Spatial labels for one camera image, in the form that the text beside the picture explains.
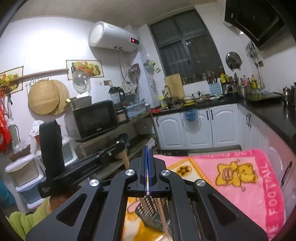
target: window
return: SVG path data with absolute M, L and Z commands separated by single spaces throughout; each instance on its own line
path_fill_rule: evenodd
M 174 15 L 150 26 L 166 76 L 177 74 L 191 82 L 222 65 L 216 45 L 195 10 Z

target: silver screw head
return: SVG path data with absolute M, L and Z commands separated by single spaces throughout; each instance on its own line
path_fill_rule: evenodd
M 161 174 L 162 174 L 163 176 L 168 176 L 168 175 L 170 174 L 170 171 L 169 171 L 169 170 L 162 170 L 162 171 L 161 171 Z
M 199 187 L 203 187 L 205 185 L 205 180 L 197 179 L 196 180 L 196 185 L 198 185 Z
M 90 181 L 89 181 L 89 184 L 90 184 L 92 187 L 96 187 L 96 186 L 98 186 L 99 183 L 100 183 L 100 181 L 97 180 L 97 179 L 93 179 L 93 180 L 90 180 Z
M 133 170 L 133 169 L 127 169 L 126 170 L 126 175 L 128 175 L 128 176 L 132 176 L 132 175 L 134 175 L 135 174 L 135 171 Z

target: fruit picture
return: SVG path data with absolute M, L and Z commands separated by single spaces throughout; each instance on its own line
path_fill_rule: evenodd
M 11 94 L 23 90 L 22 80 L 13 81 L 15 78 L 23 76 L 24 67 L 17 67 L 0 73 L 0 86 L 7 85 L 9 90 L 6 89 L 5 93 L 10 92 Z
M 68 80 L 73 78 L 76 70 L 82 70 L 89 74 L 90 78 L 104 77 L 101 61 L 97 60 L 66 60 L 69 69 Z

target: red digital display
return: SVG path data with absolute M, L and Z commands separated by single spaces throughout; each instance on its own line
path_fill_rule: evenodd
M 131 43 L 134 43 L 134 44 L 137 44 L 137 45 L 139 45 L 139 43 L 140 43 L 140 41 L 139 40 L 137 40 L 137 39 L 133 39 L 133 38 L 131 38 L 131 41 L 130 41 Z

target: red bag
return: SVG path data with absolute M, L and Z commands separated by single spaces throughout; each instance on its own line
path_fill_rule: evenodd
M 0 107 L 0 152 L 4 151 L 11 141 L 12 137 L 6 123 L 3 110 Z

